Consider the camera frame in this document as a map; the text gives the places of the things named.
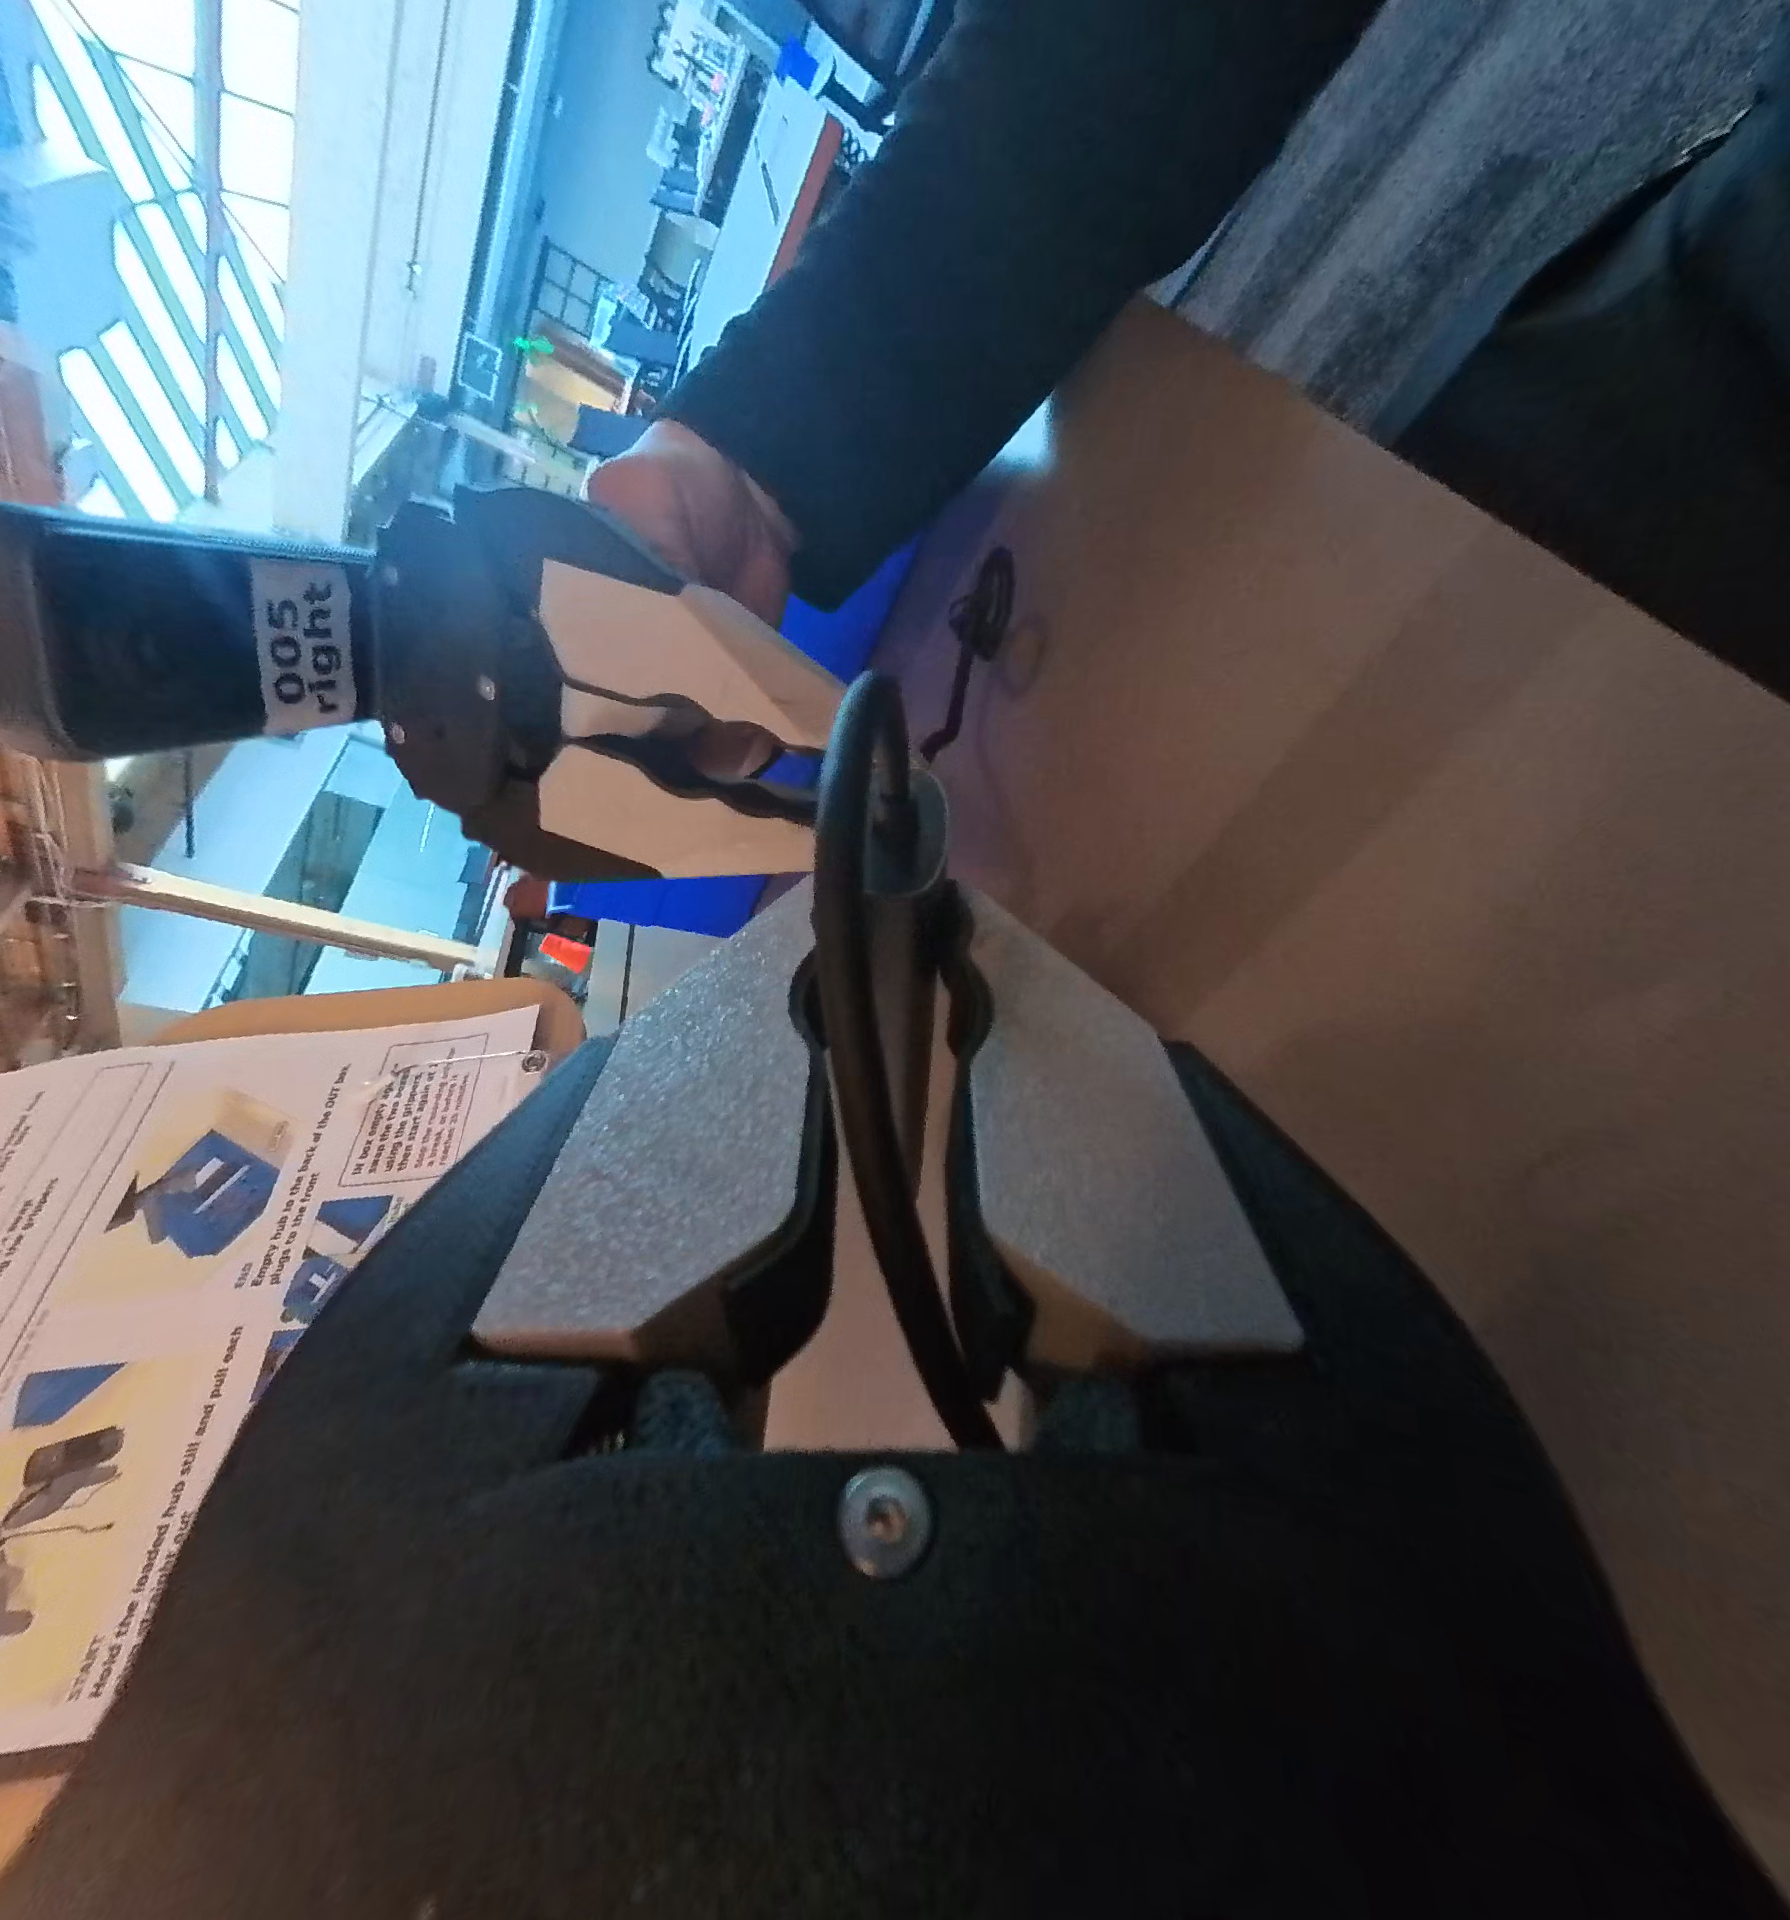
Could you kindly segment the instruction sheet on board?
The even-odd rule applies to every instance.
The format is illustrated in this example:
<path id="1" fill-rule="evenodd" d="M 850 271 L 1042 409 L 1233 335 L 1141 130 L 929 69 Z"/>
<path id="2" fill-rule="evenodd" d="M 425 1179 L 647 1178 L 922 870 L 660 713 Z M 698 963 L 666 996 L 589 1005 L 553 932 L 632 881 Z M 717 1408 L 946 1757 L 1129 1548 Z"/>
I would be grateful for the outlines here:
<path id="1" fill-rule="evenodd" d="M 0 1761 L 93 1738 L 284 1361 L 583 1034 L 554 989 L 464 981 L 0 1076 Z"/>

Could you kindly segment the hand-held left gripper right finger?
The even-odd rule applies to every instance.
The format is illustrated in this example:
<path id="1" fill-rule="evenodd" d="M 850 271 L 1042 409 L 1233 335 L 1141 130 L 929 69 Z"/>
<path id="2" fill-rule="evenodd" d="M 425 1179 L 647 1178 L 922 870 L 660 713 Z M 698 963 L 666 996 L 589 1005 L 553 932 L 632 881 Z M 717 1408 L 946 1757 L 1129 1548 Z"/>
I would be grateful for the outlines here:
<path id="1" fill-rule="evenodd" d="M 972 1375 L 1291 1358 L 1305 1331 L 1156 1032 L 978 893 L 943 968 Z"/>

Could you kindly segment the person's right forearm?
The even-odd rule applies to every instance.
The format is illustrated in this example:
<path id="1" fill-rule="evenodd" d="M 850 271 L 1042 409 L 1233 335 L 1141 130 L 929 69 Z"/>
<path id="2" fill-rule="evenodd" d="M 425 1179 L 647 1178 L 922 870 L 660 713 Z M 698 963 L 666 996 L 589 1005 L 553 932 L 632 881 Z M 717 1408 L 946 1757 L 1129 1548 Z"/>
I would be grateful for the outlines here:
<path id="1" fill-rule="evenodd" d="M 874 161 L 670 398 L 830 611 L 1188 261 L 1376 4 L 955 4 Z"/>

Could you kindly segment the blue plastic bin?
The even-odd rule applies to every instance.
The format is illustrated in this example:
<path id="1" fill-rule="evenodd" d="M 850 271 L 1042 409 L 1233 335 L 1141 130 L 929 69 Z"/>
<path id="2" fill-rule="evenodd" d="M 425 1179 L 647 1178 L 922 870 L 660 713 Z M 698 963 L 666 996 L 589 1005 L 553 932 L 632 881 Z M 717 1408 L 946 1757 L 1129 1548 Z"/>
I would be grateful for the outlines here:
<path id="1" fill-rule="evenodd" d="M 848 592 L 834 611 L 791 597 L 781 620 L 786 646 L 800 647 L 839 682 L 858 681 L 872 662 L 919 550 L 922 538 L 910 538 L 891 550 L 865 585 Z M 759 912 L 766 889 L 792 887 L 795 881 L 800 875 L 553 881 L 545 884 L 545 915 L 730 939 Z"/>

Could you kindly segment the person's right hand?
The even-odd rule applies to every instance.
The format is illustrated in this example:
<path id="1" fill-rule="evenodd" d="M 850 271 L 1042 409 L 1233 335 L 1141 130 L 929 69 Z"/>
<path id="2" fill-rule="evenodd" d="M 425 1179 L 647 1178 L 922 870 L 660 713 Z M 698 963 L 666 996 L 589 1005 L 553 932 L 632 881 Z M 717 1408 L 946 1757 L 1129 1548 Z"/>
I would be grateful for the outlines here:
<path id="1" fill-rule="evenodd" d="M 801 538 L 784 508 L 686 425 L 660 419 L 586 475 L 583 498 L 686 582 L 776 629 Z"/>

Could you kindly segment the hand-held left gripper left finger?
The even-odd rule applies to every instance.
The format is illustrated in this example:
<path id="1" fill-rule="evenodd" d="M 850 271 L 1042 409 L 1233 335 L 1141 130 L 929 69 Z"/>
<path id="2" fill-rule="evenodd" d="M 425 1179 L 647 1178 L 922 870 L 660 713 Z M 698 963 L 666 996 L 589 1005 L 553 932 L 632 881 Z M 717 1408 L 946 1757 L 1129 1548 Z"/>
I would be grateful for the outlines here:
<path id="1" fill-rule="evenodd" d="M 486 1352 L 763 1390 L 807 1346 L 836 1186 L 807 894 L 619 1028 L 477 1311 Z"/>

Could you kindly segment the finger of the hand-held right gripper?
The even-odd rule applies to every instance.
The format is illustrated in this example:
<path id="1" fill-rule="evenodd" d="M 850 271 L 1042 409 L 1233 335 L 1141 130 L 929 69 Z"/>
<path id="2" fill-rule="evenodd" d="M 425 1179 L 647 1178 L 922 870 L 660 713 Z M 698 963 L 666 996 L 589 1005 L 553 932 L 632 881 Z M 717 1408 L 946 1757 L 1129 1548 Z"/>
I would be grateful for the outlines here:
<path id="1" fill-rule="evenodd" d="M 563 740 L 727 723 L 792 753 L 827 743 L 843 682 L 717 591 L 666 592 L 545 562 L 537 621 L 563 681 Z"/>
<path id="2" fill-rule="evenodd" d="M 570 740 L 541 778 L 545 833 L 663 881 L 776 878 L 813 870 L 813 794 L 707 774 L 680 737 Z"/>

